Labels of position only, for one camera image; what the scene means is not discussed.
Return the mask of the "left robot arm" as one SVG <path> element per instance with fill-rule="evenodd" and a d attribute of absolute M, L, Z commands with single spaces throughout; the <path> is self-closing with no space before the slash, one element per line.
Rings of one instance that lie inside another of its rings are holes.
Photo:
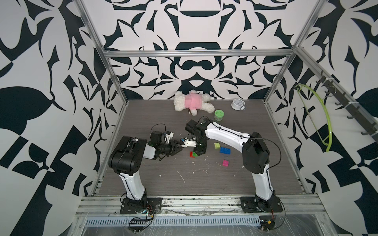
<path fill-rule="evenodd" d="M 147 190 L 142 184 L 139 169 L 142 160 L 162 160 L 174 156 L 183 150 L 181 142 L 170 139 L 164 141 L 158 136 L 151 136 L 150 140 L 123 136 L 108 160 L 109 168 L 113 169 L 126 189 L 126 197 L 122 205 L 127 207 L 127 213 L 139 212 L 147 208 Z"/>

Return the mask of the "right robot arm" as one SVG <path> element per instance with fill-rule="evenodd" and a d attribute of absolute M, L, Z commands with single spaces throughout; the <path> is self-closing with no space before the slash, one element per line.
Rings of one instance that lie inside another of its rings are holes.
<path fill-rule="evenodd" d="M 274 189 L 268 174 L 270 151 L 259 133 L 242 133 L 208 119 L 191 120 L 185 130 L 194 137 L 196 146 L 194 152 L 203 155 L 207 151 L 208 140 L 224 143 L 240 153 L 244 167 L 253 175 L 257 200 L 267 203 L 274 196 Z"/>

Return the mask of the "blue lego brick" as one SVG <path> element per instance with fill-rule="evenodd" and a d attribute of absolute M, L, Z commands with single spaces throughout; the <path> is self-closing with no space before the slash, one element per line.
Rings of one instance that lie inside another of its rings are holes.
<path fill-rule="evenodd" d="M 220 147 L 219 152 L 222 153 L 222 154 L 230 155 L 231 154 L 231 149 Z"/>

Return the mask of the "pink lego brick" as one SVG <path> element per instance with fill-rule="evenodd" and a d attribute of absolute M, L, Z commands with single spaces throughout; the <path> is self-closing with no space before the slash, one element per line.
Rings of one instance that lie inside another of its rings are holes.
<path fill-rule="evenodd" d="M 228 167 L 229 166 L 229 161 L 228 160 L 224 160 L 223 163 L 222 163 L 223 166 L 225 167 Z"/>

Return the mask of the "green lidded jar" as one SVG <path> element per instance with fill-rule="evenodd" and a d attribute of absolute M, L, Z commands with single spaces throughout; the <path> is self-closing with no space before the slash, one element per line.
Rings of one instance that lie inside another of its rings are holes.
<path fill-rule="evenodd" d="M 224 118 L 224 111 L 222 110 L 216 110 L 214 112 L 214 119 L 218 122 L 222 121 Z"/>

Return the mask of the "white teddy bear pink shirt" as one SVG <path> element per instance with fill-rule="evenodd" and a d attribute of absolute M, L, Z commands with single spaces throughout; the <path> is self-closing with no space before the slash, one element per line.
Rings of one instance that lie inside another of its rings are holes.
<path fill-rule="evenodd" d="M 207 93 L 200 94 L 191 90 L 188 94 L 183 94 L 181 91 L 177 91 L 173 99 L 174 110 L 181 112 L 187 109 L 193 116 L 197 115 L 198 110 L 211 114 L 215 112 L 214 105 L 210 103 L 211 100 L 212 97 Z"/>

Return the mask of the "white alarm clock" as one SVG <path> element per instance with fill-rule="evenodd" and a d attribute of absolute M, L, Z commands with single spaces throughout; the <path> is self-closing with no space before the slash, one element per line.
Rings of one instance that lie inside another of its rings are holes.
<path fill-rule="evenodd" d="M 231 108 L 236 111 L 243 111 L 245 109 L 245 101 L 241 99 L 234 99 L 231 103 Z"/>

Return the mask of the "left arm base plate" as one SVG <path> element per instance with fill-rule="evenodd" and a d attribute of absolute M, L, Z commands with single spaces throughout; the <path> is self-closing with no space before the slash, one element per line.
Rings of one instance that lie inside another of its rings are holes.
<path fill-rule="evenodd" d="M 161 210 L 162 198 L 143 198 L 141 200 L 132 200 L 124 198 L 120 209 L 120 214 L 143 214 L 147 211 L 155 213 Z"/>

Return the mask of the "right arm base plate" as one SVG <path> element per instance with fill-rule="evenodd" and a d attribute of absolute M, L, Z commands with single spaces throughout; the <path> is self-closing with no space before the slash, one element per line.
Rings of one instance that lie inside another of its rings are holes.
<path fill-rule="evenodd" d="M 258 196 L 240 197 L 240 206 L 243 212 L 283 212 L 283 205 L 276 195 L 272 195 L 269 200 L 264 200 Z"/>

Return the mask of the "aluminium frame rail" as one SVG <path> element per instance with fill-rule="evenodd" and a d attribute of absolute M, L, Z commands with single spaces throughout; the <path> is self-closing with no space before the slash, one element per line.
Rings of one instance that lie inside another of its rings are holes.
<path fill-rule="evenodd" d="M 224 50 L 147 50 L 147 51 L 108 51 L 103 50 L 106 58 L 126 57 L 227 57 L 227 56 L 289 56 L 291 49 L 224 49 Z"/>

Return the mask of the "black wall hook rail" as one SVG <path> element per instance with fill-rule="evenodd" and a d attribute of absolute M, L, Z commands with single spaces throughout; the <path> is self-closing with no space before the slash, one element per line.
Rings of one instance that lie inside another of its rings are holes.
<path fill-rule="evenodd" d="M 360 102 L 353 98 L 335 78 L 329 76 L 324 70 L 321 71 L 321 78 L 317 83 L 326 88 L 325 98 L 335 98 L 337 101 L 335 105 L 346 109 L 349 113 L 347 119 L 355 120 L 364 129 L 361 135 L 370 136 L 376 143 L 378 142 L 378 122 Z"/>

